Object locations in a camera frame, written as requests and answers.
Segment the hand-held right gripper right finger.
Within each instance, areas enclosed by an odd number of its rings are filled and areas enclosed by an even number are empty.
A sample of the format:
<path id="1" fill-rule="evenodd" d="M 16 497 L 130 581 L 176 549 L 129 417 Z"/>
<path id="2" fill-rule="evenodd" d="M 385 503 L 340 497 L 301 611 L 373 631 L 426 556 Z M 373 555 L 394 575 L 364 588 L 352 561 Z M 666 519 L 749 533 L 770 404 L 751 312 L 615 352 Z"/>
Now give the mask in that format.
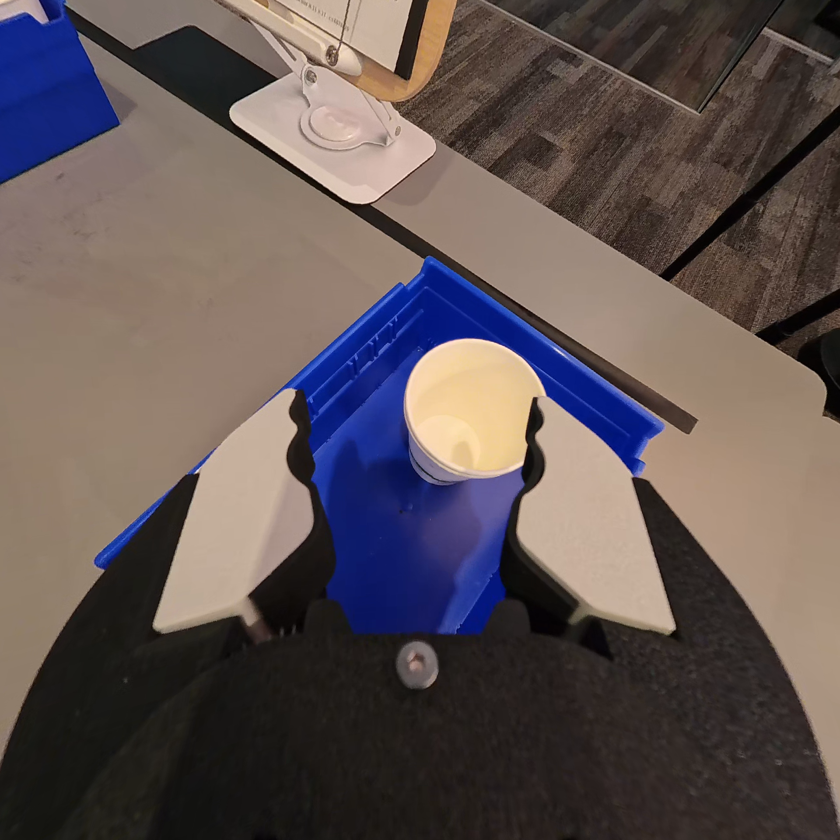
<path id="1" fill-rule="evenodd" d="M 533 398 L 525 440 L 503 540 L 506 595 L 553 625 L 603 620 L 671 635 L 677 624 L 632 472 L 547 396 Z"/>

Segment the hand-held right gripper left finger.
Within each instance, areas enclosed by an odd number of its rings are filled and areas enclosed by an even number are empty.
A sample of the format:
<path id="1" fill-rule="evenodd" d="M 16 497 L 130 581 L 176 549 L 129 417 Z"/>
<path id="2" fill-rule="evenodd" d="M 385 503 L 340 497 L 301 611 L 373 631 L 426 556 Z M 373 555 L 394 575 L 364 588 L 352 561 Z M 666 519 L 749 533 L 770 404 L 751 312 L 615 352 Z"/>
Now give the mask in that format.
<path id="1" fill-rule="evenodd" d="M 301 631 L 335 571 L 314 482 L 305 393 L 287 388 L 228 435 L 198 470 L 153 629 L 237 618 L 251 636 Z"/>

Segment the blue plastic bin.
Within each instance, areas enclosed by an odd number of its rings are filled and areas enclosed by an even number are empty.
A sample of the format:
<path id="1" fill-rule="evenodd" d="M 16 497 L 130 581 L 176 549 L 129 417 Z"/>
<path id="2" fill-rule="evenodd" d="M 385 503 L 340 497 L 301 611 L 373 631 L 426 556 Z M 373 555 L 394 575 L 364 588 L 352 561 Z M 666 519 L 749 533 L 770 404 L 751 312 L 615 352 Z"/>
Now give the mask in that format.
<path id="1" fill-rule="evenodd" d="M 1 183 L 119 126 L 61 1 L 1 2 Z"/>
<path id="2" fill-rule="evenodd" d="M 608 444 L 633 477 L 664 428 L 512 311 L 427 258 L 417 277 L 398 284 L 281 390 L 301 389 L 307 399 L 313 479 L 335 549 L 325 595 L 341 604 L 358 634 L 478 632 L 469 615 L 481 606 L 488 616 L 506 594 L 503 540 L 522 467 L 436 486 L 416 473 L 408 452 L 409 375 L 426 352 L 461 339 L 499 343 L 521 356 L 546 396 Z M 152 625 L 197 473 L 107 550 L 105 569 L 116 562 L 139 579 L 156 577 Z"/>

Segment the white paper cup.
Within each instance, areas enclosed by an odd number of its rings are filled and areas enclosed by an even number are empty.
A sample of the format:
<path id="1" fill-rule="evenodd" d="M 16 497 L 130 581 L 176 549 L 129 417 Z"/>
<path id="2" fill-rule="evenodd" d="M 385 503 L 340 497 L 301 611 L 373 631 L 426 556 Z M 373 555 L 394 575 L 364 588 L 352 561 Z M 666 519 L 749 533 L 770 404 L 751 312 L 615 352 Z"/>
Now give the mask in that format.
<path id="1" fill-rule="evenodd" d="M 502 344 L 457 339 L 432 348 L 414 366 L 403 401 L 416 473 L 447 487 L 520 469 L 532 401 L 541 396 L 534 369 Z"/>

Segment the black round stand base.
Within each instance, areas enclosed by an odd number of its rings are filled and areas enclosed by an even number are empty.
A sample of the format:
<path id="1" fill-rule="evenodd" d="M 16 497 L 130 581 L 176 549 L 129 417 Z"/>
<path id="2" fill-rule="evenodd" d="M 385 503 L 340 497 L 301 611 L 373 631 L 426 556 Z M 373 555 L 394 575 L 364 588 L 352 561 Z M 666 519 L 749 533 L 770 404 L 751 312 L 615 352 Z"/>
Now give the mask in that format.
<path id="1" fill-rule="evenodd" d="M 839 419 L 839 329 L 826 332 L 820 339 L 818 360 L 826 387 L 825 410 Z"/>

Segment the black flat mat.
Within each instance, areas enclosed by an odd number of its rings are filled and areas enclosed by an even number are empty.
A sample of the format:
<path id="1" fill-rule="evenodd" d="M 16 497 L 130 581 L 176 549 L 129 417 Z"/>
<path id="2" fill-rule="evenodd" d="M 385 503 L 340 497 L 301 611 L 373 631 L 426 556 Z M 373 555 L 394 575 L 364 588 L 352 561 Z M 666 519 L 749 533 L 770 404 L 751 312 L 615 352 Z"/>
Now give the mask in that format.
<path id="1" fill-rule="evenodd" d="M 325 187 L 317 184 L 310 176 L 304 175 L 294 164 L 284 162 L 277 153 L 268 150 L 264 144 L 251 138 L 242 129 L 236 128 L 229 117 L 229 110 L 237 95 L 248 96 L 256 92 L 259 81 L 275 81 L 276 78 L 266 70 L 194 25 L 178 28 L 170 34 L 132 49 L 69 7 L 66 7 L 66 15 L 72 24 L 77 26 L 80 35 L 86 36 L 162 89 L 258 149 L 287 171 L 295 173 L 320 193 L 328 193 Z M 423 259 L 434 258 L 453 270 L 668 425 L 677 428 L 683 434 L 690 434 L 697 425 L 697 420 L 680 406 L 514 301 L 487 283 L 484 278 L 460 265 L 450 255 L 388 217 L 383 211 L 372 205 L 353 205 L 342 199 L 339 199 L 338 203 L 416 256 Z"/>

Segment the printed instruction sign board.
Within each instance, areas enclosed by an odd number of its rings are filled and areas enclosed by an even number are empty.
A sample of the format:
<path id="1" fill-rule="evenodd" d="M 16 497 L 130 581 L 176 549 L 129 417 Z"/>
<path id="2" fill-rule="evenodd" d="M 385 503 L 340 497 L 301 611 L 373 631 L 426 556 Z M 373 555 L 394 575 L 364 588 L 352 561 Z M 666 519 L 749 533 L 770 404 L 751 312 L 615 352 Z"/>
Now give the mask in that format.
<path id="1" fill-rule="evenodd" d="M 408 78 L 417 54 L 425 1 L 220 1 L 220 5 L 352 76 L 362 61 Z"/>

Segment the white mount plate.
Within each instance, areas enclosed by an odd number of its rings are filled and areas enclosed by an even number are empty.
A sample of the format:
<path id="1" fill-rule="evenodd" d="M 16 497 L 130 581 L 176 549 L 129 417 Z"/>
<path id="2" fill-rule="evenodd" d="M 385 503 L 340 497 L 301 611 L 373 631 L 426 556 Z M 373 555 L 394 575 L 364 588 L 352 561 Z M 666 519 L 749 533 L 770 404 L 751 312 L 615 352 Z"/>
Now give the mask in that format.
<path id="1" fill-rule="evenodd" d="M 346 203 L 369 205 L 414 173 L 435 140 L 386 102 L 305 63 L 235 102 L 233 124 Z"/>

